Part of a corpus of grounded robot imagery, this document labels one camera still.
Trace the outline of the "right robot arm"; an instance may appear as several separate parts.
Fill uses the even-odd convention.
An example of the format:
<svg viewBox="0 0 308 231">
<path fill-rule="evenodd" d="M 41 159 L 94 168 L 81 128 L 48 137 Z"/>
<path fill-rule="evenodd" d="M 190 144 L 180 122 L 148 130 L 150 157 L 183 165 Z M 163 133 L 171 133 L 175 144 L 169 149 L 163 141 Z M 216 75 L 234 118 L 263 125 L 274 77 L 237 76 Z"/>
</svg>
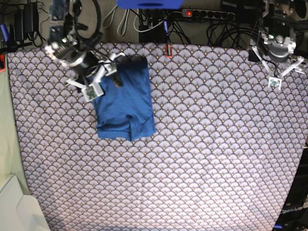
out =
<svg viewBox="0 0 308 231">
<path fill-rule="evenodd" d="M 97 23 L 91 37 L 85 38 L 79 34 L 80 30 L 88 27 L 79 23 L 78 18 L 82 11 L 79 0 L 53 0 L 50 6 L 50 32 L 45 47 L 49 56 L 59 61 L 63 66 L 72 69 L 76 77 L 67 80 L 69 85 L 79 89 L 89 87 L 94 81 L 101 80 L 99 70 L 104 77 L 111 77 L 117 87 L 123 82 L 116 75 L 116 54 L 106 55 L 96 49 L 102 38 L 102 14 L 98 1 L 93 1 Z"/>
</svg>

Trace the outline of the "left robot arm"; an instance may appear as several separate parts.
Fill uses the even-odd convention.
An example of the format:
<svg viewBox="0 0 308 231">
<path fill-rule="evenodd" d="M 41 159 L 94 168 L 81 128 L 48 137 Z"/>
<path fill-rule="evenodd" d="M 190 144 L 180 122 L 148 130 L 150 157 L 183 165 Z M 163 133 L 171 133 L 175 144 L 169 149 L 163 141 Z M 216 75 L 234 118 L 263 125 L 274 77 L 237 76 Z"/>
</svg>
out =
<svg viewBox="0 0 308 231">
<path fill-rule="evenodd" d="M 260 35 L 267 55 L 277 63 L 286 62 L 296 49 L 296 33 L 291 15 L 293 0 L 264 0 Z"/>
</svg>

